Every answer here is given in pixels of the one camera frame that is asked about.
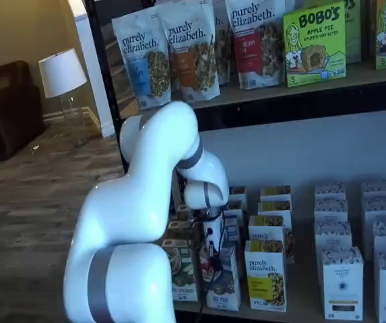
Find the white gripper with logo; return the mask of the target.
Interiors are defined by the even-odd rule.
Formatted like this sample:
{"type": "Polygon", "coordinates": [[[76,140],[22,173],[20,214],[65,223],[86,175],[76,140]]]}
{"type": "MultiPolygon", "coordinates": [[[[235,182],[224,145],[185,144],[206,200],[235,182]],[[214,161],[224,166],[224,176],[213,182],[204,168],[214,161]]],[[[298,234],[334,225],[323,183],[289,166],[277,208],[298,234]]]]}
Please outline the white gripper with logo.
{"type": "Polygon", "coordinates": [[[220,249],[221,240],[224,236],[224,220],[222,215],[206,219],[203,222],[205,234],[205,245],[210,254],[210,264],[213,269],[220,269],[220,249]]]}

